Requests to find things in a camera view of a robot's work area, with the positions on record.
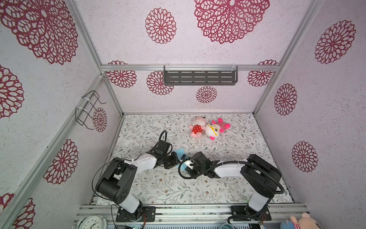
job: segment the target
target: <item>plush toy with yellow glasses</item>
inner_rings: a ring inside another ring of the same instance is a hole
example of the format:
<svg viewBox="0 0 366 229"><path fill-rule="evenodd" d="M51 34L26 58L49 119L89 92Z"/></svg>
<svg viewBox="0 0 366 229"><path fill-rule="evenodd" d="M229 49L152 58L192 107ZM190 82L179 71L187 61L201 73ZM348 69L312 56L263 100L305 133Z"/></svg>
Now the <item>plush toy with yellow glasses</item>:
<svg viewBox="0 0 366 229"><path fill-rule="evenodd" d="M230 124L224 123L222 118L219 118L217 122L212 121L211 123L206 124L205 133L213 141L220 136L219 133L223 133L226 129L229 129L230 126Z"/></svg>

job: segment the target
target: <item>robotic arm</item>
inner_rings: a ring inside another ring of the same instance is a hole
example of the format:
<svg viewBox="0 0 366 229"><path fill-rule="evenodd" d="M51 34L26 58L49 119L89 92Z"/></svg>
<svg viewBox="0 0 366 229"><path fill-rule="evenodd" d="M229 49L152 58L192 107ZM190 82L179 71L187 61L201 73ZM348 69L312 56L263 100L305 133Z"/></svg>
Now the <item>robotic arm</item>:
<svg viewBox="0 0 366 229"><path fill-rule="evenodd" d="M156 145L136 160L127 161L114 158L97 182L96 191L123 208L125 219L138 221L143 214L141 201L130 194L135 175L157 166L170 169L179 165L179 175L184 179L196 179L201 175L210 178L244 177L255 191L248 205L239 210L242 214L229 217L228 220L235 218L241 220L256 219L256 216L258 217L265 211L275 194L284 193L284 188L279 183L282 176L281 172L259 156L251 154L244 161L220 162L218 160L210 161L202 152L198 152L192 158L186 155L179 158L177 153L172 152L172 150L168 153L172 145L166 142L166 131L164 132L161 133ZM183 176L181 169L187 171L190 176Z"/></svg>

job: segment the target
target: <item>gray hanging shelf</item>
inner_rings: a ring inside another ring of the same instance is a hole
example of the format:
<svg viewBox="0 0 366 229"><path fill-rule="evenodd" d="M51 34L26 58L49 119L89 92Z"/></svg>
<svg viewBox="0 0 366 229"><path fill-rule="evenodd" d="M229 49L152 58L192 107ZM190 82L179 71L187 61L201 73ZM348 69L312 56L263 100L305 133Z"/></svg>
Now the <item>gray hanging shelf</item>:
<svg viewBox="0 0 366 229"><path fill-rule="evenodd" d="M164 66L164 83L168 86L235 85L238 66L232 71L169 71Z"/></svg>

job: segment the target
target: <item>zip tie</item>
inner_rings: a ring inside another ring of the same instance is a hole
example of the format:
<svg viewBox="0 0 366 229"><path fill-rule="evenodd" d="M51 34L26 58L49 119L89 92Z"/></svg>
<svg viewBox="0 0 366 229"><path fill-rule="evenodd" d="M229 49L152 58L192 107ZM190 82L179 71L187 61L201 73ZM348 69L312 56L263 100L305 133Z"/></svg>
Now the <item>zip tie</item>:
<svg viewBox="0 0 366 229"><path fill-rule="evenodd" d="M87 112L84 108L82 108L82 107L77 107L77 108L80 108L80 109L83 109L85 112Z"/></svg>

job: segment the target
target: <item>plush toy ear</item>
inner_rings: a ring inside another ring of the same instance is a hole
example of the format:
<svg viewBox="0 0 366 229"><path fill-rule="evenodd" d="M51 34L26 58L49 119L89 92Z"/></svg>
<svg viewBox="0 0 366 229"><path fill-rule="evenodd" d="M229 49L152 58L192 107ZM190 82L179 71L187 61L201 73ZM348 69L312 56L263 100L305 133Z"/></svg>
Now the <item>plush toy ear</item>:
<svg viewBox="0 0 366 229"><path fill-rule="evenodd" d="M291 220L292 222L294 222L294 223L296 223L296 224L297 224L297 219L296 219L296 217L295 217L295 216L291 215L291 216L290 216L290 220Z"/></svg>
<svg viewBox="0 0 366 229"><path fill-rule="evenodd" d="M309 214L307 214L306 212L304 212L304 213L302 214L302 217L303 217L303 218L305 218L305 217L309 217L309 218L310 218L310 215L309 215Z"/></svg>

